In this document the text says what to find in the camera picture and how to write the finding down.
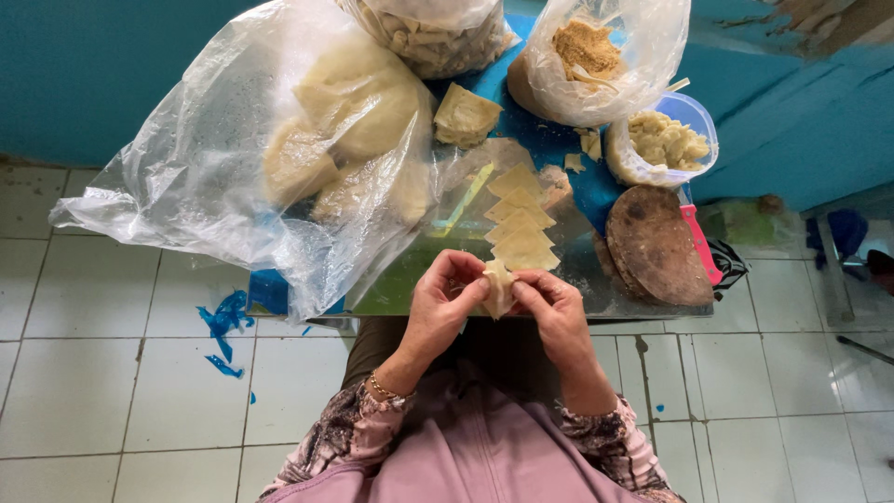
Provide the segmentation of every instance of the woman's left hand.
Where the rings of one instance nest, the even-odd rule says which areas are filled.
[[[465,251],[444,250],[416,283],[409,308],[407,332],[399,353],[427,365],[447,350],[460,332],[462,322],[491,292],[482,276],[485,264]],[[459,295],[454,288],[466,285]]]

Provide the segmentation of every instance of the wooden cutting board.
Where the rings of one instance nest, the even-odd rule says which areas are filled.
[[[649,185],[627,190],[611,207],[605,237],[618,272],[635,294],[654,303],[713,302],[711,281],[674,192]]]

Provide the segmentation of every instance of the blue wall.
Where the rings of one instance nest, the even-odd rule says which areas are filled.
[[[0,151],[104,165],[205,43],[259,1],[0,3]],[[510,0],[536,13],[542,0]],[[805,63],[771,26],[716,21],[762,15],[752,0],[695,0],[678,71],[711,112],[721,155],[693,182],[699,200],[775,192],[793,209],[894,180],[894,54],[855,48]]]
[[[0,2],[0,151],[104,166],[208,40],[259,3]]]

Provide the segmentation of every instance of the plastic wrap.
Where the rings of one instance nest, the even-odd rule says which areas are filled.
[[[290,321],[311,318],[436,203],[451,157],[434,162],[435,105],[335,4],[262,4],[208,42],[50,222],[277,269]]]
[[[569,81],[552,44],[556,30],[570,20],[612,28],[610,42],[620,49],[622,70],[605,85]],[[519,54],[523,72],[510,92],[535,115],[560,124],[595,127],[646,107],[661,97],[679,60],[689,31],[689,0],[549,0]],[[516,89],[524,81],[529,100]]]
[[[337,0],[421,79],[484,70],[520,38],[503,19],[502,0]]]

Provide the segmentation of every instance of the gold bracelet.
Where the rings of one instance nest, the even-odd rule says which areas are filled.
[[[379,384],[379,381],[375,380],[375,371],[377,371],[377,370],[379,370],[378,367],[376,367],[375,370],[373,371],[372,375],[369,376],[369,384],[373,385],[374,390],[378,391],[382,395],[387,396],[389,400],[392,398],[402,398],[402,399],[406,400],[408,398],[412,398],[416,394],[416,391],[414,391],[407,396],[402,396],[402,395],[398,395],[397,393],[392,393],[391,391],[387,391],[385,388],[382,388],[382,385]]]

